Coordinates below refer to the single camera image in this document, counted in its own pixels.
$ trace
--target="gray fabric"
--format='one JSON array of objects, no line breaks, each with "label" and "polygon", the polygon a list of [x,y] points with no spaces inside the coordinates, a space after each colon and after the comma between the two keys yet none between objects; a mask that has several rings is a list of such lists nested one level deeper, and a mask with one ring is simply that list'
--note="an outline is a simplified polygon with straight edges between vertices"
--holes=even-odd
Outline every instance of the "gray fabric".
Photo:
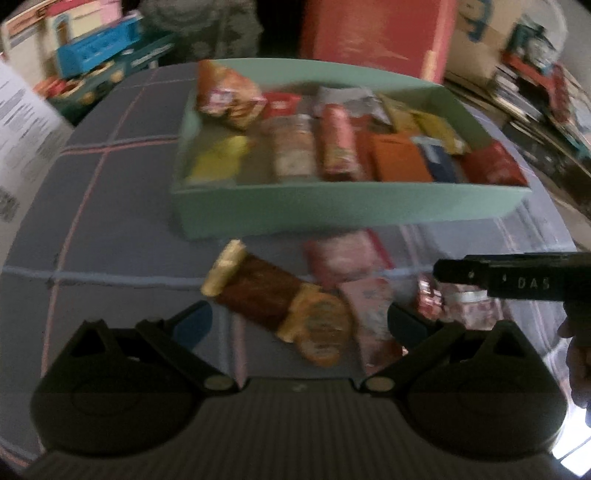
[{"label": "gray fabric", "polygon": [[[228,239],[189,242],[177,231],[168,187],[195,65],[126,79],[79,125],[24,219],[0,275],[0,455],[25,465],[39,454],[28,398],[41,366],[84,319],[130,326],[172,315],[200,298],[199,286]],[[396,269],[397,300],[410,302],[416,274],[441,257],[516,251],[573,251],[548,194],[488,119],[486,129],[516,156],[533,189],[503,219],[377,228]],[[309,278],[301,244],[329,232],[244,238],[254,254]],[[513,318],[556,378],[565,383],[566,343],[556,335],[559,304],[510,302]],[[290,345],[215,306],[199,352],[243,381],[247,376],[362,377],[353,342],[343,361],[321,369]]]}]

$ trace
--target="hand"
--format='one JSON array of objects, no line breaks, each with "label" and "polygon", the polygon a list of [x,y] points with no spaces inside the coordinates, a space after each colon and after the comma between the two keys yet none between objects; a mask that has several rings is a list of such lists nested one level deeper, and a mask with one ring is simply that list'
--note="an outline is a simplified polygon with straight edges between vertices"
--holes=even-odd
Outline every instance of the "hand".
[{"label": "hand", "polygon": [[[562,338],[574,336],[569,319],[560,326],[558,335]],[[588,404],[591,406],[591,347],[577,346],[576,337],[573,338],[566,353],[566,365],[574,403],[581,408],[587,408]]]}]

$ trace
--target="pink package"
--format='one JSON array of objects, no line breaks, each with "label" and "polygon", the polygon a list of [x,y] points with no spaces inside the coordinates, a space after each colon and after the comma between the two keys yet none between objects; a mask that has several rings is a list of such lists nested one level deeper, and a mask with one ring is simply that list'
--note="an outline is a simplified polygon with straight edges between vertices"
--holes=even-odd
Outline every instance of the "pink package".
[{"label": "pink package", "polygon": [[384,278],[364,278],[339,285],[357,322],[356,339],[366,375],[399,360],[404,350],[388,331],[388,308],[394,291]]},{"label": "pink package", "polygon": [[304,244],[312,274],[325,290],[393,268],[386,249],[372,230],[359,230]]}]

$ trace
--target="paper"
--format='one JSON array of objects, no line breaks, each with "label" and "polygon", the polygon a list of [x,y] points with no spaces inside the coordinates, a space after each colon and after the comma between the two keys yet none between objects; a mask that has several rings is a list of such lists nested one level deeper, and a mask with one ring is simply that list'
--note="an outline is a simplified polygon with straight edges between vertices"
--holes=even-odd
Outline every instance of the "paper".
[{"label": "paper", "polygon": [[72,127],[0,61],[0,265]]}]

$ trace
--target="green box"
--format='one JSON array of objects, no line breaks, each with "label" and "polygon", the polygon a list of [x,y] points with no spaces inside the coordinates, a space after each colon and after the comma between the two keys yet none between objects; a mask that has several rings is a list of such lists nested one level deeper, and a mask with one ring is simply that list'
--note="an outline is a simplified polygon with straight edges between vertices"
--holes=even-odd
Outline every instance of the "green box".
[{"label": "green box", "polygon": [[[314,60],[220,62],[259,83],[263,91],[314,94],[320,85],[368,87],[412,108],[444,116],[473,150],[492,142],[480,123],[441,85],[383,70]],[[181,126],[171,188],[173,208],[190,239],[491,218],[511,212],[531,191],[526,187],[402,182],[187,187],[183,179],[202,125],[193,107],[194,93]]]}]

